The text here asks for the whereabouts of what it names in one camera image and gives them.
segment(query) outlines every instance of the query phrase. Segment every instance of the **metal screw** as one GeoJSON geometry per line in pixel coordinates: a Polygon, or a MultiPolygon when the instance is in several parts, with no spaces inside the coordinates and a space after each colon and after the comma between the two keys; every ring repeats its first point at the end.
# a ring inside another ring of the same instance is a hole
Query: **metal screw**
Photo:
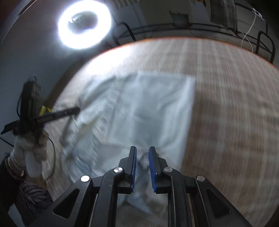
{"type": "Polygon", "coordinates": [[[203,175],[199,175],[197,176],[197,180],[203,182],[205,181],[205,177],[203,175]]]}
{"type": "Polygon", "coordinates": [[[173,169],[171,167],[166,167],[164,168],[164,171],[170,173],[173,171],[173,169]]]}
{"type": "Polygon", "coordinates": [[[80,178],[80,180],[81,180],[82,182],[87,182],[87,181],[90,180],[90,177],[87,176],[87,175],[84,175],[84,176],[82,176],[82,177],[80,178]]]}
{"type": "Polygon", "coordinates": [[[122,172],[122,170],[123,169],[121,167],[115,167],[113,171],[119,173],[122,172]]]}

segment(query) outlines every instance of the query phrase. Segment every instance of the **gloved hand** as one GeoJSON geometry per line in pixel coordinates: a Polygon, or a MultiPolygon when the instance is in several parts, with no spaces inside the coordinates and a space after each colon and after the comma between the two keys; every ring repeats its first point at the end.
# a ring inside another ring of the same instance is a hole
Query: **gloved hand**
{"type": "Polygon", "coordinates": [[[30,157],[27,154],[33,154],[31,156],[35,157],[35,160],[39,163],[46,160],[48,137],[49,135],[45,130],[43,130],[37,141],[32,132],[16,137],[14,149],[9,158],[10,166],[16,174],[26,170],[25,157],[30,157]]]}

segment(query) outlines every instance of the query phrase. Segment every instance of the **dark fabric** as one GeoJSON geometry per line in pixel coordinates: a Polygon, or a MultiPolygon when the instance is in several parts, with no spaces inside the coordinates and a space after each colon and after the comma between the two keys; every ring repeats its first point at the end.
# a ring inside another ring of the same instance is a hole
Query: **dark fabric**
{"type": "Polygon", "coordinates": [[[25,226],[30,225],[46,208],[52,204],[47,190],[38,187],[32,182],[23,182],[15,201],[25,226]]]}
{"type": "Polygon", "coordinates": [[[18,188],[22,183],[22,179],[15,179],[9,173],[9,171],[12,170],[9,169],[8,171],[8,156],[9,155],[7,154],[0,165],[0,226],[16,227],[15,223],[8,215],[8,210],[16,200],[18,188]]]}
{"type": "Polygon", "coordinates": [[[3,159],[0,165],[0,200],[8,212],[10,206],[15,202],[18,194],[19,185],[23,182],[22,179],[15,179],[8,172],[5,162],[8,155],[3,159]]]}
{"type": "Polygon", "coordinates": [[[237,12],[234,0],[210,0],[210,21],[225,28],[237,29],[237,12]]]}

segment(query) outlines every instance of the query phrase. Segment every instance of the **blue gripper pad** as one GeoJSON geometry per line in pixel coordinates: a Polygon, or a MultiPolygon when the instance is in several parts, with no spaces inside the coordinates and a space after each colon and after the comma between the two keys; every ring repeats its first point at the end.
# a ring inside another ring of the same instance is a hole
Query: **blue gripper pad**
{"type": "Polygon", "coordinates": [[[132,165],[132,183],[131,183],[132,192],[134,191],[134,187],[135,187],[136,164],[137,164],[137,148],[135,148],[133,165],[132,165]]]}
{"type": "Polygon", "coordinates": [[[149,159],[152,188],[153,188],[153,191],[156,193],[156,191],[157,191],[156,171],[155,171],[154,156],[153,156],[151,149],[152,149],[152,147],[150,147],[148,150],[148,159],[149,159]]]}

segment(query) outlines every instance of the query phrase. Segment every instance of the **round table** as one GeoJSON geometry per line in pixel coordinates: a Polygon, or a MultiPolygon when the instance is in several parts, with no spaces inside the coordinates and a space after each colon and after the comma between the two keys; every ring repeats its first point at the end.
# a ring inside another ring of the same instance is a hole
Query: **round table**
{"type": "MultiPolygon", "coordinates": [[[[264,226],[279,205],[279,71],[259,56],[222,42],[184,37],[143,40],[90,60],[67,84],[53,110],[74,106],[95,76],[138,70],[196,77],[181,172],[206,176],[253,226],[264,226]]],[[[55,174],[47,181],[53,199],[70,186],[60,167],[59,138],[67,121],[46,127],[56,147],[55,174]]],[[[53,165],[51,145],[48,152],[44,177],[53,165]]],[[[117,223],[167,226],[166,218],[124,204],[118,209],[117,223]]]]}

